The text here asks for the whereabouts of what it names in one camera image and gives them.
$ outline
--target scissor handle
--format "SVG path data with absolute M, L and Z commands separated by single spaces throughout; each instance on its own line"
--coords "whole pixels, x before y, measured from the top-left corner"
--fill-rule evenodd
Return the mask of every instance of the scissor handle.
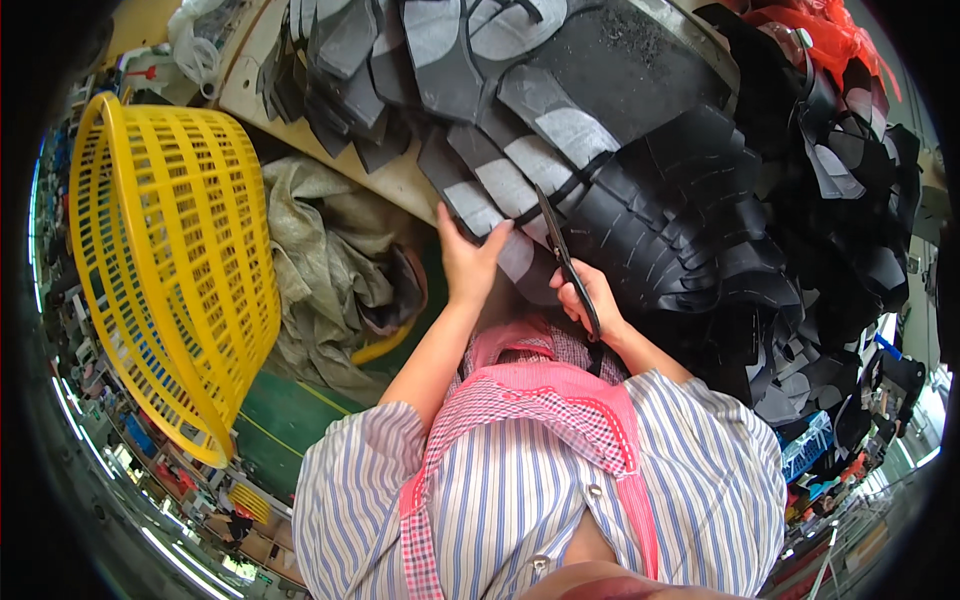
M 584 285 L 584 282 L 580 280 L 580 276 L 577 275 L 577 272 L 573 270 L 572 266 L 563 263 L 561 265 L 561 273 L 564 274 L 565 280 L 573 284 L 573 288 L 577 292 L 580 302 L 584 304 L 584 310 L 587 311 L 587 319 L 590 321 L 590 331 L 587 332 L 587 339 L 592 343 L 599 342 L 600 318 L 597 317 L 597 310 L 593 307 L 593 301 L 587 293 L 587 287 Z

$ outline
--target hand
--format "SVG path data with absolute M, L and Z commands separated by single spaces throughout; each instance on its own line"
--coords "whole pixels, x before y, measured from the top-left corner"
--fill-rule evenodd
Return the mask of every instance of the hand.
M 593 302 L 593 308 L 597 311 L 597 319 L 600 321 L 600 339 L 608 342 L 611 336 L 623 327 L 624 321 L 623 317 L 620 316 L 620 309 L 616 307 L 616 300 L 613 299 L 613 292 L 610 291 L 607 276 L 582 260 L 574 258 L 572 262 L 573 270 L 584 282 L 590 301 Z M 573 284 L 564 282 L 564 275 L 560 269 L 557 269 L 553 277 L 550 278 L 550 287 L 557 290 L 557 299 L 564 306 L 566 315 L 573 321 L 582 323 L 584 328 L 592 333 L 587 310 L 580 301 L 580 297 L 577 296 Z
M 483 307 L 493 288 L 496 258 L 503 250 L 513 228 L 513 221 L 504 221 L 490 232 L 487 242 L 477 248 L 460 234 L 446 210 L 446 204 L 437 204 L 437 231 L 444 253 L 447 304 L 468 306 L 476 310 Z

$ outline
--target yellow plastic basket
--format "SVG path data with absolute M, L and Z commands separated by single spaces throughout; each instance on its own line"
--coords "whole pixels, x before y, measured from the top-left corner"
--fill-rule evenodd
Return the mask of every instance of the yellow plastic basket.
M 70 227 L 90 318 L 127 389 L 173 442 L 225 466 L 280 327 L 263 179 L 240 124 L 95 96 Z
M 227 498 L 233 504 L 239 504 L 247 509 L 253 515 L 253 518 L 264 525 L 270 519 L 270 505 L 267 504 L 267 501 L 242 483 L 235 484 L 233 490 L 227 494 Z

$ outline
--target scissors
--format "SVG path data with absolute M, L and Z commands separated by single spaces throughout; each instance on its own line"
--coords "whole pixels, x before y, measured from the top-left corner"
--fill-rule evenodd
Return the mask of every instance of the scissors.
M 560 233 L 560 224 L 557 223 L 557 215 L 553 212 L 553 206 L 546 200 L 546 196 L 543 195 L 543 190 L 540 189 L 540 186 L 535 185 L 534 187 L 537 189 L 537 202 L 540 203 L 540 212 L 543 213 L 543 218 L 546 220 L 547 231 L 550 233 L 548 239 L 550 249 L 553 251 L 553 255 L 557 257 L 557 262 L 560 263 L 560 273 L 564 276 L 564 281 L 573 284 L 573 289 L 576 290 L 577 296 L 580 297 L 580 302 L 583 303 L 584 308 L 587 310 L 587 318 L 590 321 L 590 331 L 587 334 L 587 338 L 591 342 L 598 342 L 600 341 L 600 319 L 597 317 L 596 308 L 593 307 L 593 302 L 587 294 L 587 287 L 584 286 L 584 282 L 580 280 L 577 272 L 573 270 L 573 262 L 570 260 L 570 250 L 567 249 L 564 237 Z

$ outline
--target blue striped shirt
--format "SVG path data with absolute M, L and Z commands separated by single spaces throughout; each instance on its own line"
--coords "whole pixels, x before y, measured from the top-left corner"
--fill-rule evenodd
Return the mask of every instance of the blue striped shirt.
M 677 384 L 654 371 L 623 385 L 636 408 L 660 581 L 755 595 L 783 539 L 773 431 L 699 379 Z M 407 597 L 397 499 L 425 441 L 417 413 L 398 402 L 331 424 L 307 450 L 293 532 L 314 597 Z M 587 509 L 617 561 L 642 572 L 613 478 L 536 421 L 470 430 L 446 452 L 426 497 L 447 598 L 519 596 L 563 566 Z M 545 567 L 534 557 L 546 557 Z

